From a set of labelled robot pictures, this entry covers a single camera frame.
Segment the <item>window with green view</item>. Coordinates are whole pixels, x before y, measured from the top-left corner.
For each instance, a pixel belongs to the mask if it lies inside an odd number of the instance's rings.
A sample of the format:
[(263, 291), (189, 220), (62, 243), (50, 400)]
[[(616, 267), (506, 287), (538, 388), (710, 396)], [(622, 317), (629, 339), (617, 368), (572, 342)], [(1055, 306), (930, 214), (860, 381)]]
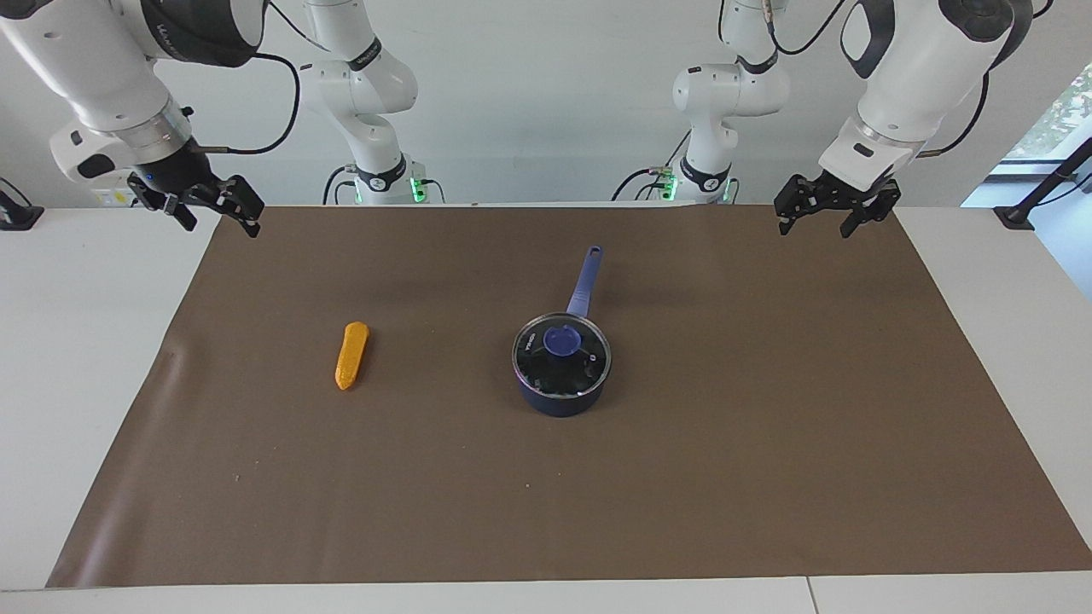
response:
[(1092, 135), (1092, 61), (1051, 101), (961, 206), (993, 206), (994, 197), (1031, 190)]

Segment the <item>brown paper table mat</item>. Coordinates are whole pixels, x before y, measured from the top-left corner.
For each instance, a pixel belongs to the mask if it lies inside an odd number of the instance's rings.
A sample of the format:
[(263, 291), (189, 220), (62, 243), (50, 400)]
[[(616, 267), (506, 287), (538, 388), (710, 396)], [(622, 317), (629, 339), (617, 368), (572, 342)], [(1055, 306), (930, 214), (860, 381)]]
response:
[[(215, 229), (51, 588), (1092, 569), (898, 220), (271, 206)], [(523, 399), (568, 307), (598, 401)], [(357, 381), (344, 327), (370, 329)]]

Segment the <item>glass lid purple knob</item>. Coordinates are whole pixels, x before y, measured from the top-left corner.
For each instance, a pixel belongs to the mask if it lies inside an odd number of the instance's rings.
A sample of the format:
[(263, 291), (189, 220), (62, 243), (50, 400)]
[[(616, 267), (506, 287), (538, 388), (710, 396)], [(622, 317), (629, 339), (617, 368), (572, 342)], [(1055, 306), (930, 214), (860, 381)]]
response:
[(569, 400), (601, 389), (612, 373), (612, 345), (600, 327), (569, 312), (531, 320), (514, 339), (518, 381), (546, 399)]

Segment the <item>yellow corn cob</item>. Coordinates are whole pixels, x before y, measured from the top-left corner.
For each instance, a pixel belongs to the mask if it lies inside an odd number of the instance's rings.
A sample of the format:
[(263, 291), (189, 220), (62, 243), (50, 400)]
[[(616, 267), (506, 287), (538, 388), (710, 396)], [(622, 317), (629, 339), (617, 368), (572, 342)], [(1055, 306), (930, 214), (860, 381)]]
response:
[(344, 327), (339, 361), (333, 374), (339, 390), (348, 390), (357, 381), (369, 336), (370, 329), (363, 321), (353, 321)]

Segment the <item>black table clamp stand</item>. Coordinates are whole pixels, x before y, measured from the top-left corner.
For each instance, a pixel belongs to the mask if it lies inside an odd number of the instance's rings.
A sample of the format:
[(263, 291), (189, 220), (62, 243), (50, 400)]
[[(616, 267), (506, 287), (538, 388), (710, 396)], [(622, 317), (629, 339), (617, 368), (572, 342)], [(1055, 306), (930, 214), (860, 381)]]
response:
[(1079, 167), (1092, 157), (1092, 135), (1087, 137), (1079, 147), (1045, 176), (1041, 182), (1030, 191), (1014, 206), (994, 206), (996, 217), (1002, 222), (1002, 226), (1013, 231), (1034, 231), (1033, 224), (1029, 221), (1030, 214), (1035, 206), (1044, 206), (1048, 202), (1048, 197), (1063, 182), (1067, 182)]

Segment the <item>black table clamp mount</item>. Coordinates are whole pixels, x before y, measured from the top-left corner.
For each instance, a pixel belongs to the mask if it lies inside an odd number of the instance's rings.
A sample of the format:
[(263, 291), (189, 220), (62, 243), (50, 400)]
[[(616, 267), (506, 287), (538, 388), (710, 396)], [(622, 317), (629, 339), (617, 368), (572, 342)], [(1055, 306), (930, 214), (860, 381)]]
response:
[(15, 184), (0, 176), (0, 232), (25, 232), (44, 214)]

